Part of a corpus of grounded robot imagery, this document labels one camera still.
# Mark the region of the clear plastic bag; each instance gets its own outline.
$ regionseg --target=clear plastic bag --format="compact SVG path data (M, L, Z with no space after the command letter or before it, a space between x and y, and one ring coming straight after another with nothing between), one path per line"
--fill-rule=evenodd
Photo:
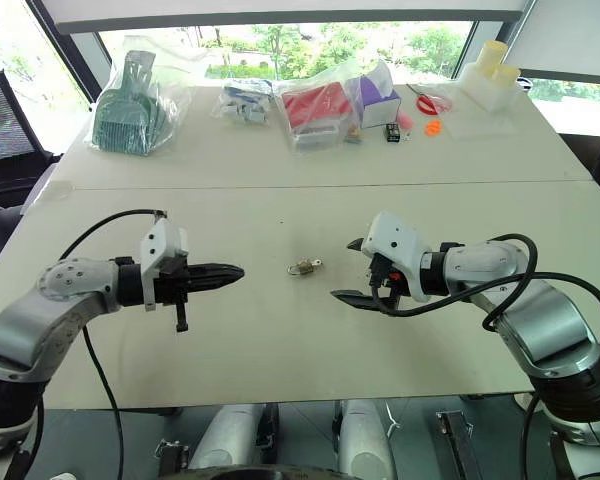
M266 125L272 98L269 80L231 79L223 85L211 115L239 123Z
M98 97L85 141L109 152L148 155L173 137L189 105L201 57L128 36Z
M274 85L276 104L294 150L328 148L357 131L359 117L345 87L359 73L357 63L347 61L308 79Z
M382 59L369 72L348 80L345 89L353 101L360 128L396 122L402 99L394 90L391 72Z

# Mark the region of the small black box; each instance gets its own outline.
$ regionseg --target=small black box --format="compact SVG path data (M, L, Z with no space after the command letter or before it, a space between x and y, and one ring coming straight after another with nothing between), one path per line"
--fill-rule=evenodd
M400 129L397 123L387 123L384 126L384 136L387 142L399 142L400 141Z

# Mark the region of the small padlock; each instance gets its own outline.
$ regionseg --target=small padlock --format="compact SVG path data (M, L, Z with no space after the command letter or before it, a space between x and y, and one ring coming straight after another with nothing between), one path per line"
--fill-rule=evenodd
M316 268L322 266L322 260L301 260L295 265L291 265L287 268L287 272L290 275L306 275L312 273Z

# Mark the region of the table surface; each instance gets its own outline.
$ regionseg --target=table surface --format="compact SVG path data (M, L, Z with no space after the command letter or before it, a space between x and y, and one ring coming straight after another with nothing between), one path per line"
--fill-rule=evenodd
M173 142L148 157L111 154L76 141L54 176L75 188L223 188L589 180L526 95L510 109L515 134L456 141L443 130L424 135L432 117L405 86L402 110L415 127L407 142L388 144L382 128L363 130L361 145L293 154L273 116L270 127L213 118L219 87L199 87Z
M364 235L381 210L415 226L432 246L527 234L538 244L538 269L579 275L600 288L600 190L591 181L61 192L43 192L0 256L0 310L79 233L129 208L166 208L188 231L190 263L246 270L233 285L190 296L186 333L175 333L173 307L123 308L90 324L122 407L528 390L499 337L481 330L483 313L472 305L396 319L329 295L368 288L368 259L345 245ZM76 255L137 258L150 224L120 220ZM322 259L324 268L305 277L286 273L305 257ZM600 332L595 302L575 287L564 289ZM45 402L107 407L82 340Z

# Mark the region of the office chair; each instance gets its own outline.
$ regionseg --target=office chair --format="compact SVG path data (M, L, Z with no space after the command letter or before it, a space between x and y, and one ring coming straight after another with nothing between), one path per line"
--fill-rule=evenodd
M22 217L27 195L57 160L40 145L0 71L0 252Z

